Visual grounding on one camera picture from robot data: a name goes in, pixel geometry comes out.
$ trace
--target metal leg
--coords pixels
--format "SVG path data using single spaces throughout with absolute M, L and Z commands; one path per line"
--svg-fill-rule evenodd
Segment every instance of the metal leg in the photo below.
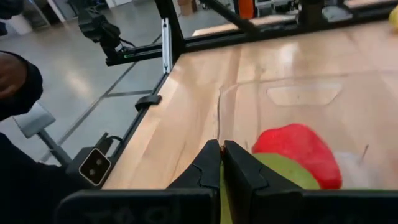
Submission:
M 162 19 L 169 19 L 169 27 L 172 39 L 172 61 L 175 63 L 180 55 L 185 51 L 185 41 L 182 35 L 177 13 L 175 13 L 172 0 L 155 0 L 157 10 Z
M 61 165 L 68 165 L 72 161 L 68 154 L 51 138 L 51 136 L 45 130 L 37 133 L 37 135 L 47 145 L 51 154 L 59 161 Z
M 170 33 L 169 19 L 162 19 L 162 60 L 163 74 L 168 74 L 172 70 L 172 36 Z

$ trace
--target black metal frame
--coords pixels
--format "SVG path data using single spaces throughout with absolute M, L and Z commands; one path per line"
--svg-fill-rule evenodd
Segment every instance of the black metal frame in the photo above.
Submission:
M 169 18 L 172 33 L 173 63 L 175 63 L 178 60 L 179 56 L 184 53 L 213 49 L 217 47 L 225 47 L 235 44 L 255 42 L 259 40 L 285 37 L 290 35 L 317 32 L 320 30 L 335 29 L 365 22 L 387 19 L 389 13 L 398 4 L 398 0 L 391 0 L 349 9 L 353 14 L 353 18 L 339 22 L 319 22 L 316 24 L 311 22 L 308 24 L 298 24 L 296 19 L 292 19 L 289 21 L 255 26 L 250 21 L 240 19 L 236 14 L 229 11 L 225 6 L 216 2 L 216 0 L 201 1 L 210 6 L 227 20 L 238 26 L 239 29 L 228 30 L 224 32 L 218 32 L 197 37 L 183 38 L 172 0 L 155 0 L 161 18 Z M 131 63 L 140 60 L 157 58 L 161 56 L 162 45 L 152 44 L 136 48 L 135 54 L 130 55 L 128 58 L 120 57 L 117 60 L 107 60 L 106 63 L 108 65 L 118 65 L 122 63 Z M 152 95 L 158 94 L 168 75 L 169 74 L 164 74 L 164 76 L 159 80 L 158 84 L 156 84 L 155 88 L 152 91 Z M 116 149 L 112 156 L 113 164 L 120 158 L 124 148 L 127 146 L 129 140 L 131 139 L 132 135 L 134 134 L 135 130 L 137 129 L 139 123 L 141 122 L 147 111 L 148 108 L 143 108 L 138 112 L 138 115 L 135 117 L 128 131 L 124 135 L 122 143 Z

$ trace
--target metal bar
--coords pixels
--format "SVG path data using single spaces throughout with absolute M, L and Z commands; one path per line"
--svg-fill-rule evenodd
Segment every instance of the metal bar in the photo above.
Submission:
M 232 22 L 247 34 L 256 35 L 260 30 L 250 21 L 240 18 L 237 14 L 231 12 L 227 7 L 217 0 L 202 0 L 208 7 L 212 8 L 226 20 Z
M 49 148 L 51 154 L 59 161 L 61 165 L 68 165 L 72 161 L 65 150 L 63 150 L 61 146 L 59 146 L 45 130 L 37 133 L 37 135 Z
M 162 44 L 150 44 L 137 47 L 133 52 L 124 54 L 118 58 L 107 58 L 107 66 L 120 65 L 124 63 L 138 62 L 162 56 Z
M 163 74 L 170 73 L 172 69 L 172 50 L 170 49 L 172 45 L 170 36 L 170 26 L 169 19 L 162 19 L 162 46 L 163 46 Z
M 301 26 L 294 24 L 294 22 L 290 22 L 290 24 L 277 22 L 269 24 L 268 26 L 264 26 L 264 28 L 261 29 L 261 33 L 255 36 L 247 35 L 240 30 L 229 30 L 217 34 L 206 35 L 204 37 L 195 37 L 186 40 L 186 52 L 195 52 L 199 50 L 213 49 L 216 47 L 226 47 L 229 45 L 243 44 L 290 35 L 306 34 L 310 32 L 336 29 L 339 27 L 352 26 L 365 22 L 383 20 L 388 18 L 389 12 L 393 10 L 397 2 L 398 1 L 394 1 L 393 3 L 386 2 L 382 5 L 382 7 L 380 6 L 375 9 L 369 7 L 358 10 L 353 9 L 355 14 L 354 18 L 346 21 L 322 24 L 319 26 Z
M 185 51 L 185 41 L 182 35 L 177 13 L 175 13 L 172 0 L 155 0 L 157 10 L 162 19 L 169 19 L 169 26 L 172 36 L 172 59 L 173 63 L 177 61 L 180 55 Z

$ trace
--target orange object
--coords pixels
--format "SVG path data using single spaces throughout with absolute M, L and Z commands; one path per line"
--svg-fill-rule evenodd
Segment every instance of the orange object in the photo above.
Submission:
M 238 0 L 239 15 L 242 19 L 252 19 L 254 17 L 253 0 Z

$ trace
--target black bracket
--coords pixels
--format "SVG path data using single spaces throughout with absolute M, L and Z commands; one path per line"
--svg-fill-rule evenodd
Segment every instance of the black bracket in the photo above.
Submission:
M 160 95 L 149 95 L 141 97 L 136 103 L 136 110 L 148 108 L 151 105 L 158 105 L 162 101 L 162 96 Z

